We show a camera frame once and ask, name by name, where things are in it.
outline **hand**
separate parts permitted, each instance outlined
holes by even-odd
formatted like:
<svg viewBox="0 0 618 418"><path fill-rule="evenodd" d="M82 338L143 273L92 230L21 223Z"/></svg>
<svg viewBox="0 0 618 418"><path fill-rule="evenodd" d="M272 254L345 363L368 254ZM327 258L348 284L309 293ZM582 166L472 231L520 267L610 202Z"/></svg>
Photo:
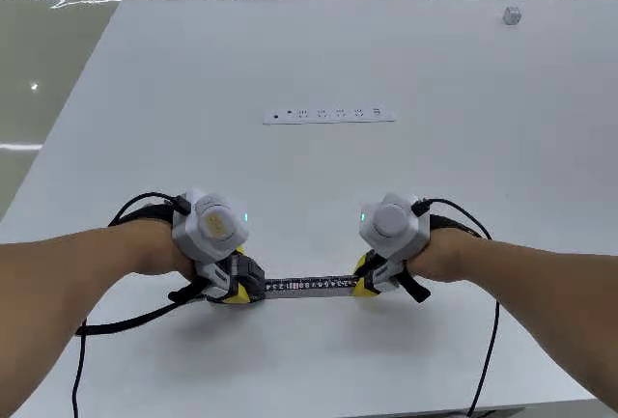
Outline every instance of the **hand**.
<svg viewBox="0 0 618 418"><path fill-rule="evenodd" d="M142 219L119 225L119 230L138 250L138 258L130 271L142 275L162 275L179 272L187 280L195 276L193 262L174 244L169 223Z"/></svg>
<svg viewBox="0 0 618 418"><path fill-rule="evenodd" d="M432 231L429 244L418 256L406 262L412 275L451 283L463 280L464 253L479 238L454 228Z"/></svg>

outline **white table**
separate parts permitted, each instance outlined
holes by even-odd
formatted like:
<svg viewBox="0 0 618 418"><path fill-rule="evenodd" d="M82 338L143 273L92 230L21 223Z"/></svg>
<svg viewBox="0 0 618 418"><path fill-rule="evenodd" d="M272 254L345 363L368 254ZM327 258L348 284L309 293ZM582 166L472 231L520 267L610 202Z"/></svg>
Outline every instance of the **white table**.
<svg viewBox="0 0 618 418"><path fill-rule="evenodd" d="M507 5L520 6L519 26L502 24ZM270 276L337 274L366 249L357 235L361 203L393 190L449 197L498 239L618 253L617 7L124 2L0 237L103 226L136 193L200 186L248 205L246 249ZM265 109L337 104L379 104L398 120L262 125ZM152 310L182 284L177 276L127 278L91 322ZM492 300L466 283L428 286L434 294L420 306L403 291L250 308L193 304L90 339L81 412L317 418L466 408ZM70 414L77 345L16 416ZM479 406L586 398L504 313Z"/></svg>

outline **power strip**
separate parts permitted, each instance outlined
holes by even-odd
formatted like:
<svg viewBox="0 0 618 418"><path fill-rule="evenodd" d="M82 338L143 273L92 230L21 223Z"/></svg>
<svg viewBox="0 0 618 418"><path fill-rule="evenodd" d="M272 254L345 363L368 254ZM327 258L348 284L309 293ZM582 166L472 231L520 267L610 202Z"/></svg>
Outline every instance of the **power strip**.
<svg viewBox="0 0 618 418"><path fill-rule="evenodd" d="M264 125L395 122L395 114L380 107L357 109L287 109L266 111Z"/></svg>

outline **floor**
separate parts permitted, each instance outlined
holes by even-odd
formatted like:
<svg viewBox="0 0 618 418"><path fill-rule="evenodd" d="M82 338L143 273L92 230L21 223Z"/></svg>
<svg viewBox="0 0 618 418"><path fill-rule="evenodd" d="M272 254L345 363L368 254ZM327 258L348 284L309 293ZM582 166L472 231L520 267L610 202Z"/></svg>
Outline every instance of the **floor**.
<svg viewBox="0 0 618 418"><path fill-rule="evenodd" d="M120 0L0 0L0 218ZM597 402L530 407L521 418L618 417Z"/></svg>

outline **wire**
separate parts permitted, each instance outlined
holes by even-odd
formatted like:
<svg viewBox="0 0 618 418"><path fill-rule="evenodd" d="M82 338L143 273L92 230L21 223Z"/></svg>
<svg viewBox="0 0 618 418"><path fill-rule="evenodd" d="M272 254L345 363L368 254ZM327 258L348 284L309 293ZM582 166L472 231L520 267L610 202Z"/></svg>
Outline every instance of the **wire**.
<svg viewBox="0 0 618 418"><path fill-rule="evenodd" d="M190 210L186 210L186 202L183 198L179 196L174 198L164 193L157 193L155 191L152 191L150 193L139 194L135 196L134 198L128 200L128 202L124 206L121 207L121 209L118 211L116 216L112 218L112 221L109 222L108 226L113 227L114 225L116 225L128 208L130 208L132 205L134 205L138 201L141 201L142 199L146 199L146 198L161 198L166 201L169 201L174 206L174 209L183 213L184 215L188 215L190 212Z"/></svg>
<svg viewBox="0 0 618 418"><path fill-rule="evenodd" d="M86 327L86 320L81 323L80 329ZM75 381L73 382L73 390L70 394L71 401L73 403L73 418L79 418L79 408L77 406L77 389L79 389L79 381L81 380L81 373L84 370L84 357L86 356L86 332L83 331L79 340L79 361L77 362L77 373L75 374Z"/></svg>
<svg viewBox="0 0 618 418"><path fill-rule="evenodd" d="M479 222L470 212L462 208L461 206L455 204L453 201L449 201L448 199L441 198L433 198L433 199L423 199L418 201L412 205L412 212L416 216L420 216L423 213L426 213L430 209L430 205L434 203L445 204L446 206L450 206L453 209L458 210L463 215L465 215L468 219L470 219L477 227L481 229L485 237L489 240L492 239L492 235L487 229L483 226L481 222ZM474 393L474 399L472 399L472 404L467 411L466 416L472 416L474 410L476 409L476 404L479 402L479 397L481 397L481 392L483 391L483 384L485 384L485 377L487 376L487 370L490 367L490 360L492 360L493 353L493 345L495 344L495 336L498 332L498 324L500 321L500 303L495 301L495 308L493 313L493 328L492 328L492 336L490 337L490 343L487 347L487 353L485 354L485 362L483 363L483 370L481 371L481 377L479 378L478 385L476 386L476 392Z"/></svg>
<svg viewBox="0 0 618 418"><path fill-rule="evenodd" d="M172 197L164 193L157 193L155 191L152 191L149 193L139 194L135 196L134 198L128 200L128 202L126 202L126 204L121 207L121 209L118 211L116 216L112 219L112 221L109 222L108 226L113 227L115 225L118 225L119 220L122 218L123 214L126 212L128 208L130 208L132 205L134 205L138 201L141 201L142 199L146 199L146 198L164 199L166 201L169 201L174 207L174 210L178 211L179 213L183 215L188 215L190 213L190 203L188 203L185 198L181 196ZM82 371L84 370L84 360L86 357L86 336L94 335L94 334L117 333L120 331L124 331L126 329L131 329L131 327L139 326L141 324L147 323L148 321L157 319L158 317L161 317L167 314L168 312L171 312L172 310L184 304L185 302L184 303L175 302L173 304L169 304L158 310L150 312L149 314L144 314L140 317L136 317L135 319L131 319L131 320L119 321L117 323L89 326L87 324L88 319L85 319L81 323L81 326L79 327L79 329L77 329L77 332L75 333L76 335L79 336L80 342L79 342L79 361L77 363L77 373L75 374L75 381L73 382L73 389L70 395L72 406L73 406L73 418L79 418L79 407L77 405L77 390L79 389L79 382L81 381L81 374L82 374Z"/></svg>

